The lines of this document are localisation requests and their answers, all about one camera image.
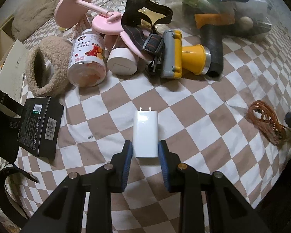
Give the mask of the black foam cylinder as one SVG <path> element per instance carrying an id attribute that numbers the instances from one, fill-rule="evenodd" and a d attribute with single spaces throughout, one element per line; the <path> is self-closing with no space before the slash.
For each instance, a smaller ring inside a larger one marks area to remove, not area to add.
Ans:
<path id="1" fill-rule="evenodd" d="M 206 75 L 211 78 L 219 77 L 223 72 L 223 43 L 220 28 L 207 24 L 201 27 L 201 44 L 208 48 L 211 54 L 210 68 Z"/>

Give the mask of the white USB charger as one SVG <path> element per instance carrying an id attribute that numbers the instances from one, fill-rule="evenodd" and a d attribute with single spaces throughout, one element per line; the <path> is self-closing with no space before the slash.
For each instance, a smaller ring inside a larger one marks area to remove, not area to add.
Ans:
<path id="1" fill-rule="evenodd" d="M 136 158 L 158 157 L 158 112 L 140 107 L 133 118 L 133 155 Z"/>

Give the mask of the wooden egg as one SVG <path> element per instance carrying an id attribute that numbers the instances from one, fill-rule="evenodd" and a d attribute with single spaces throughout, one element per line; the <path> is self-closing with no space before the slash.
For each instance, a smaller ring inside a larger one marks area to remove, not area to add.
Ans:
<path id="1" fill-rule="evenodd" d="M 253 20 L 247 16 L 243 16 L 238 20 L 239 28 L 242 31 L 247 31 L 253 28 Z"/>

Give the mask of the beige quilted duvet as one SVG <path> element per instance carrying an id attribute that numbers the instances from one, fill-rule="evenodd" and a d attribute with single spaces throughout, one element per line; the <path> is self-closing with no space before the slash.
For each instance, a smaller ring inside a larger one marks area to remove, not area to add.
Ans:
<path id="1" fill-rule="evenodd" d="M 26 40 L 39 27 L 53 18 L 60 0 L 26 0 L 13 14 L 11 26 L 13 36 L 19 41 Z"/>

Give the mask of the black headband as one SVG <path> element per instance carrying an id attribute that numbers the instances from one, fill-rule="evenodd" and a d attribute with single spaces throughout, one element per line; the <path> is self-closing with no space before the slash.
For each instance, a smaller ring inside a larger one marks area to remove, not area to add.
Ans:
<path id="1" fill-rule="evenodd" d="M 15 174 L 22 175 L 35 183 L 39 183 L 39 180 L 13 163 L 8 163 L 0 170 L 0 209 L 12 223 L 19 228 L 23 228 L 29 220 L 29 215 L 25 212 L 20 202 L 16 201 L 15 195 L 12 194 L 16 189 L 13 187 L 8 188 L 6 185 L 6 180 Z"/>

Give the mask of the yellow headlamp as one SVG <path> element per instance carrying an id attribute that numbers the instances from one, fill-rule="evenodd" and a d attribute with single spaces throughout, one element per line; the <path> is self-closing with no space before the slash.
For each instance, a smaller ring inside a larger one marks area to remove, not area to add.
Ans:
<path id="1" fill-rule="evenodd" d="M 182 70 L 195 75 L 205 75 L 211 64 L 211 53 L 203 45 L 182 46 L 182 34 L 179 30 L 165 30 L 163 33 L 165 49 L 162 55 L 160 77 L 180 79 Z"/>

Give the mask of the black product box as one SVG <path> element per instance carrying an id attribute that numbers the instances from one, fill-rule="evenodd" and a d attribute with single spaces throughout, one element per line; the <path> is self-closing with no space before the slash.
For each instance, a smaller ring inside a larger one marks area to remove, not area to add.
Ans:
<path id="1" fill-rule="evenodd" d="M 22 106 L 0 90 L 0 157 L 14 163 L 23 148 L 54 159 L 62 114 L 55 98 L 28 98 Z"/>

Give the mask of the orange cream tube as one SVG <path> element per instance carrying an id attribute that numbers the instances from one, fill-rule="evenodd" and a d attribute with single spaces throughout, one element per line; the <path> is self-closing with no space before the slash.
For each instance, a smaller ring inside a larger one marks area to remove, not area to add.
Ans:
<path id="1" fill-rule="evenodd" d="M 227 13 L 216 14 L 195 14 L 194 19 L 196 21 L 197 29 L 201 29 L 205 25 L 232 25 L 235 23 L 234 16 Z"/>

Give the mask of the frosted plastic container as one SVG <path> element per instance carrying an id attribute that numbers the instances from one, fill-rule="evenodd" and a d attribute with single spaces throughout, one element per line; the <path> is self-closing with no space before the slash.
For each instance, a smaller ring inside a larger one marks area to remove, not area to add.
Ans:
<path id="1" fill-rule="evenodd" d="M 251 19 L 263 19 L 267 15 L 266 0 L 249 0 L 246 3 L 235 2 L 236 11 Z"/>

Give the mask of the checkered bed sheet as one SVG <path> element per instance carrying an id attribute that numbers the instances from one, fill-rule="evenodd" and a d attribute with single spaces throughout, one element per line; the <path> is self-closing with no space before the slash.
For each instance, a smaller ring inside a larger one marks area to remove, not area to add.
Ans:
<path id="1" fill-rule="evenodd" d="M 110 0 L 92 0 L 105 5 Z M 165 28 L 179 30 L 182 44 L 199 44 L 199 33 L 182 14 L 180 0 Z M 53 163 L 20 149 L 15 164 L 39 183 L 13 175 L 6 184 L 32 215 L 68 173 L 88 174 L 111 160 L 132 139 L 134 112 L 158 112 L 159 139 L 182 162 L 203 173 L 221 171 L 253 206 L 272 188 L 291 157 L 291 139 L 280 149 L 245 119 L 255 100 L 267 102 L 284 124 L 291 112 L 291 12 L 270 2 L 277 24 L 265 39 L 223 39 L 223 74 L 218 80 L 183 71 L 179 80 L 149 79 L 144 72 L 120 77 L 107 72 L 92 88 L 70 87 L 60 98 L 64 113 Z M 112 194 L 113 232 L 177 232 L 180 194 L 169 194 L 158 159 L 132 159 L 123 194 Z"/>

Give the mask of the gummy vitamin jar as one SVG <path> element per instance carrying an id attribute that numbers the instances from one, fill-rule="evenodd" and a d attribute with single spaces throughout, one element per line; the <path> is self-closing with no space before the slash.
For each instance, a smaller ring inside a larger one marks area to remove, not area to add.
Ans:
<path id="1" fill-rule="evenodd" d="M 76 37 L 68 66 L 68 80 L 78 87 L 93 87 L 106 77 L 104 39 L 92 29 Z"/>

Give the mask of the beige fuzzy slipper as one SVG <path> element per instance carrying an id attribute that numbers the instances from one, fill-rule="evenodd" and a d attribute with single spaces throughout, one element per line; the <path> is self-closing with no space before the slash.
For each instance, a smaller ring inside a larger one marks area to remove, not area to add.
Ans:
<path id="1" fill-rule="evenodd" d="M 68 65 L 72 43 L 59 36 L 48 36 L 27 56 L 25 75 L 34 97 L 56 97 L 69 84 Z"/>

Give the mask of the clear plastic storage bin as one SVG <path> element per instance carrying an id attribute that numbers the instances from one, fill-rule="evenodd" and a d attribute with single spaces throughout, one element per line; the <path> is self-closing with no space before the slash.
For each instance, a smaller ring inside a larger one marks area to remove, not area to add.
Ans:
<path id="1" fill-rule="evenodd" d="M 238 20 L 243 17 L 242 14 L 236 11 L 235 2 L 220 2 L 208 0 L 209 4 L 206 6 L 191 6 L 182 2 L 182 14 L 183 16 L 191 21 L 191 24 L 196 25 L 196 21 L 194 19 L 195 14 L 216 14 L 216 13 L 227 13 L 235 18 L 235 23 L 232 25 L 222 25 L 218 26 L 223 35 L 249 38 L 253 41 L 260 41 L 264 39 L 269 32 L 272 31 L 274 26 L 277 24 L 274 17 L 270 14 L 270 2 L 267 2 L 268 9 L 267 15 L 263 19 L 252 19 L 253 20 L 253 28 L 247 31 L 242 31 L 239 28 Z"/>

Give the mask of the white cap jar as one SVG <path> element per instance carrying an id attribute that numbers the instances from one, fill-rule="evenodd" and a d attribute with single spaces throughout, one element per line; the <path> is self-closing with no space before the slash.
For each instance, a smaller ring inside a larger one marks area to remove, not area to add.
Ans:
<path id="1" fill-rule="evenodd" d="M 116 75 L 130 76 L 138 69 L 139 57 L 126 47 L 113 48 L 107 60 L 107 68 Z"/>

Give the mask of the wooden bedside shelf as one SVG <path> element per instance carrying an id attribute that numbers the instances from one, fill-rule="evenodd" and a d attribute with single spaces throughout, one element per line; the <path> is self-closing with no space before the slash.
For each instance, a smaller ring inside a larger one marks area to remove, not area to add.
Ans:
<path id="1" fill-rule="evenodd" d="M 14 43 L 15 38 L 13 37 L 11 26 L 14 17 L 11 15 L 3 25 L 0 26 L 0 61 L 10 46 Z"/>

